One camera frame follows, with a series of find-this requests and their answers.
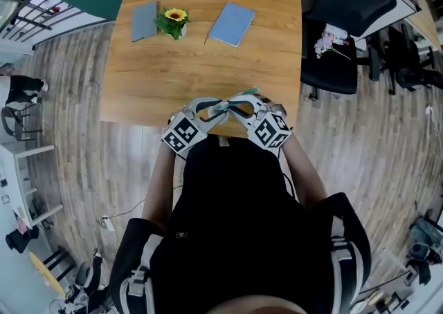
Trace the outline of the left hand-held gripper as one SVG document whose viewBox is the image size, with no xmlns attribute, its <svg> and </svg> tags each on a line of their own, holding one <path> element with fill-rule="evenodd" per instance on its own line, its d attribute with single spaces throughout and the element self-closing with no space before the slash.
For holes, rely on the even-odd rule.
<svg viewBox="0 0 443 314">
<path fill-rule="evenodd" d="M 161 140 L 175 153 L 182 153 L 206 139 L 211 129 L 228 120 L 227 110 L 209 108 L 221 101 L 212 97 L 193 99 L 172 115 L 167 129 L 161 135 Z M 204 109 L 207 109 L 207 116 L 199 118 L 197 113 Z"/>
</svg>

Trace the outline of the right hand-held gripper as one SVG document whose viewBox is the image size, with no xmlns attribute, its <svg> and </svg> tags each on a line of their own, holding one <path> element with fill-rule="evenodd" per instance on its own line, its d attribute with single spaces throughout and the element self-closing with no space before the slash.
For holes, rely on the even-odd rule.
<svg viewBox="0 0 443 314">
<path fill-rule="evenodd" d="M 252 113 L 239 105 L 248 104 Z M 221 110 L 233 116 L 245 129 L 248 139 L 262 149 L 279 149 L 291 134 L 286 123 L 286 111 L 281 104 L 269 106 L 256 95 L 242 94 L 228 99 Z"/>
</svg>

